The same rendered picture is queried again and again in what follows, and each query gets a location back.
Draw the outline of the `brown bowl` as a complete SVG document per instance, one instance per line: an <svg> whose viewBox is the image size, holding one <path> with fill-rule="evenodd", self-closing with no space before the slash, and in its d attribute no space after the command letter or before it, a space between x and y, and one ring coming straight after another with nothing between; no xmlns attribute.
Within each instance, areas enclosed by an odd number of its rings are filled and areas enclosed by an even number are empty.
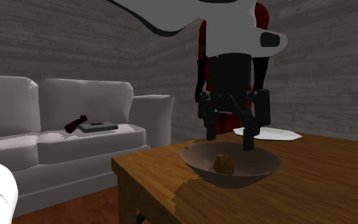
<svg viewBox="0 0 358 224"><path fill-rule="evenodd" d="M233 155L236 169L233 175L220 174L213 169L218 154ZM244 188L250 186L282 167L281 159L274 153L255 147L244 151L239 143L209 141L188 145L179 156L202 179L221 188Z"/></svg>

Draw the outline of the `wooden table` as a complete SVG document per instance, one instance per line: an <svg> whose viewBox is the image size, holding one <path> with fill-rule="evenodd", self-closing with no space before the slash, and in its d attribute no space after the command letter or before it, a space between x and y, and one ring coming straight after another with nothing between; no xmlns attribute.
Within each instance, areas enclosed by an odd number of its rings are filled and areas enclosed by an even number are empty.
<svg viewBox="0 0 358 224"><path fill-rule="evenodd" d="M181 143L113 157L119 224L358 224L358 141L302 134L256 141L283 162L246 188L209 184L179 157Z"/></svg>

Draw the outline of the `brown lumpy food piece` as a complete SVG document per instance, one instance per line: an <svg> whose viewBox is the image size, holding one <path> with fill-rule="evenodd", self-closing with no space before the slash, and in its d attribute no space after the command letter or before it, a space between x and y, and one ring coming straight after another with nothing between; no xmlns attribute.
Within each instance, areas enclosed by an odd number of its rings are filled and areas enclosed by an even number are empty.
<svg viewBox="0 0 358 224"><path fill-rule="evenodd" d="M213 169L220 174L233 175L236 169L235 159L233 155L220 153L217 155Z"/></svg>

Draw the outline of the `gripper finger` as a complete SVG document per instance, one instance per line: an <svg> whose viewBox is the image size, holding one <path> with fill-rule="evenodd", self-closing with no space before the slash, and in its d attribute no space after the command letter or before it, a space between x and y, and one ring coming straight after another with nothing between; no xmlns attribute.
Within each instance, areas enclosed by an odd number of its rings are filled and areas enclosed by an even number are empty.
<svg viewBox="0 0 358 224"><path fill-rule="evenodd" d="M254 149L254 136L260 133L260 128L269 125L270 92L263 88L269 57L252 58L254 65L254 84L252 91L238 91L229 96L231 109L237 115L244 127L243 150Z"/></svg>
<svg viewBox="0 0 358 224"><path fill-rule="evenodd" d="M203 91L203 86L206 82L206 67L208 58L198 59L198 79L195 89L195 101L198 103L197 115L203 119L204 126L207 129L207 140L215 140L216 138L216 121L217 113L215 106L212 103L211 93Z"/></svg>

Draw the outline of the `grey sofa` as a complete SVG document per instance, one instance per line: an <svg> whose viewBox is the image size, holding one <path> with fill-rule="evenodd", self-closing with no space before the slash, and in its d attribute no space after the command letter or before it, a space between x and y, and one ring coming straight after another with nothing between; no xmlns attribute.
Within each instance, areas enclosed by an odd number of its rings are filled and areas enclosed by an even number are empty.
<svg viewBox="0 0 358 224"><path fill-rule="evenodd" d="M13 218L115 186L112 157L171 143L173 105L122 81L0 76L0 164L17 182ZM118 129L67 133L81 115Z"/></svg>

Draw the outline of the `white flat plate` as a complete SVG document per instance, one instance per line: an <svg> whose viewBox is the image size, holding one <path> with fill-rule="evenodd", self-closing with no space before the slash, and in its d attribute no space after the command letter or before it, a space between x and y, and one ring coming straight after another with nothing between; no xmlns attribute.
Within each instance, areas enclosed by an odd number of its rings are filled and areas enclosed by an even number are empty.
<svg viewBox="0 0 358 224"><path fill-rule="evenodd" d="M290 130L261 127L260 133L254 136L254 138L258 140L270 140L270 141L294 141L299 138L302 138L302 135L299 135Z"/></svg>

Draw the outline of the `dark grey flat box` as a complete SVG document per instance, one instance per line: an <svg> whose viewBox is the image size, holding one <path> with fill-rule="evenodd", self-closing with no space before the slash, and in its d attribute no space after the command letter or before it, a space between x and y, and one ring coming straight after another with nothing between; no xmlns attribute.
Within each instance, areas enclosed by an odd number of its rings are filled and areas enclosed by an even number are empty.
<svg viewBox="0 0 358 224"><path fill-rule="evenodd" d="M111 122L82 123L78 125L79 130L84 133L116 130L118 125Z"/></svg>

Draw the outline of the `dark red bottle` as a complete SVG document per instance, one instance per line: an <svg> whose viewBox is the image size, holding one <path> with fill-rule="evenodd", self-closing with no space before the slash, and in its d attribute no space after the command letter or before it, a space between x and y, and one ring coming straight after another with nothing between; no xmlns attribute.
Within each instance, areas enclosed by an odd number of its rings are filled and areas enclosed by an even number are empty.
<svg viewBox="0 0 358 224"><path fill-rule="evenodd" d="M73 133L75 129L82 124L83 122L87 121L86 115L81 115L78 119L68 123L64 128L67 133Z"/></svg>

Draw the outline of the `red robot stand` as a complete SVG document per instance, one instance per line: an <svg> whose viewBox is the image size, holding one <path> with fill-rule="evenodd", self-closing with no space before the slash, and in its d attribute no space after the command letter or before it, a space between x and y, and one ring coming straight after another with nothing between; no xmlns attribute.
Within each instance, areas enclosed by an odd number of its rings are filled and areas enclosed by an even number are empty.
<svg viewBox="0 0 358 224"><path fill-rule="evenodd" d="M256 27L267 30L270 16L266 7L257 2L255 5ZM209 83L209 58L206 56L206 26L207 22L204 20L199 28L198 35L198 78L195 89L195 102L199 103L200 94L203 86L206 83L206 91L211 92L211 85ZM269 57L252 58L254 65L254 84L249 84L252 89L263 89L263 84L268 69ZM231 132L233 129L242 127L240 119L235 114L219 113L216 120L216 134L224 134Z"/></svg>

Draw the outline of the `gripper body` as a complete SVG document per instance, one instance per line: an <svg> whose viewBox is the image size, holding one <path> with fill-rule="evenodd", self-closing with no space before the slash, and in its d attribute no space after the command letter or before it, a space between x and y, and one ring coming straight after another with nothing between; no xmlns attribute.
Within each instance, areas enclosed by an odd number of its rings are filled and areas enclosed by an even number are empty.
<svg viewBox="0 0 358 224"><path fill-rule="evenodd" d="M211 97L218 111L233 112L232 96L240 109L251 109L251 56L225 53L209 59Z"/></svg>

